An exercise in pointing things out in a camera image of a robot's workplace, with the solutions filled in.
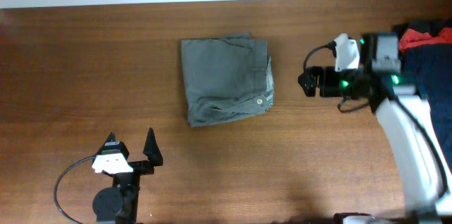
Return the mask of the navy blue t-shirt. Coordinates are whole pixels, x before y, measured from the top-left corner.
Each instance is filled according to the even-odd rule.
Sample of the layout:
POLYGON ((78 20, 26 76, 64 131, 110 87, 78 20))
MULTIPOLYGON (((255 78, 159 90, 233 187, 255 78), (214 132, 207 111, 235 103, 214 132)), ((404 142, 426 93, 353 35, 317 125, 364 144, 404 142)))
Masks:
POLYGON ((416 76, 427 92, 432 124, 451 165, 451 45, 425 45, 405 52, 404 71, 416 76))

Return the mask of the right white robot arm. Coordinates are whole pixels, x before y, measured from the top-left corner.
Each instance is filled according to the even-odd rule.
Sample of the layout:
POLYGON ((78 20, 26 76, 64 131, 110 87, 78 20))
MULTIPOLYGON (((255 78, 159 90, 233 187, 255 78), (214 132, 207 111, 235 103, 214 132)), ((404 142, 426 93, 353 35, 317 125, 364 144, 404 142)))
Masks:
POLYGON ((337 223, 446 223, 451 219, 451 171, 438 142, 427 94, 421 83, 402 72, 395 33, 366 33, 354 40, 343 33, 324 45, 334 66, 303 63, 298 83, 307 97, 362 101, 348 109, 370 108, 388 139, 405 200, 402 218, 339 213, 337 223))

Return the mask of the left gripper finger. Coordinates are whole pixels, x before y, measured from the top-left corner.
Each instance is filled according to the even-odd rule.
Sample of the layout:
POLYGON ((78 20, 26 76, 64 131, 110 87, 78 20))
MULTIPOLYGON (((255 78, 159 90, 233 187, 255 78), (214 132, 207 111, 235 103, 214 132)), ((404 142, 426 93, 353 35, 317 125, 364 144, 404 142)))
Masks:
POLYGON ((155 132, 152 127, 148 130, 143 148, 143 154, 147 157, 152 166, 163 166, 163 156, 158 147, 155 132))
POLYGON ((111 132, 95 155, 109 155, 116 153, 121 153, 125 159, 129 157, 129 150, 126 147, 125 143, 122 141, 117 141, 116 136, 113 132, 111 132))

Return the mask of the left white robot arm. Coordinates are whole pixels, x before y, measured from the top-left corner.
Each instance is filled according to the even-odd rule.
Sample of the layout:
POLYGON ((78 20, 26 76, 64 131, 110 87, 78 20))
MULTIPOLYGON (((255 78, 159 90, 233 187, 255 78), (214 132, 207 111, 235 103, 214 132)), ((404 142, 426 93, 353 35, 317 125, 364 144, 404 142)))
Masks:
POLYGON ((112 186, 100 190, 93 199, 93 212, 97 223, 135 223, 142 176, 152 175, 163 165, 153 129, 148 130, 143 154, 145 160, 128 161, 129 151, 114 134, 95 154, 92 169, 112 178, 112 186))

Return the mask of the grey shorts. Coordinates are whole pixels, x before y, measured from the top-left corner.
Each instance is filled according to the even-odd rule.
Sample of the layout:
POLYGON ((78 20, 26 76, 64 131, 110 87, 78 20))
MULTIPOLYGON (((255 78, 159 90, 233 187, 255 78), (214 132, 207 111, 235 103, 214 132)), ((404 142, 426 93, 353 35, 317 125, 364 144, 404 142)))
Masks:
POLYGON ((182 40, 181 59, 190 126, 234 122, 273 107, 266 40, 248 33, 182 40))

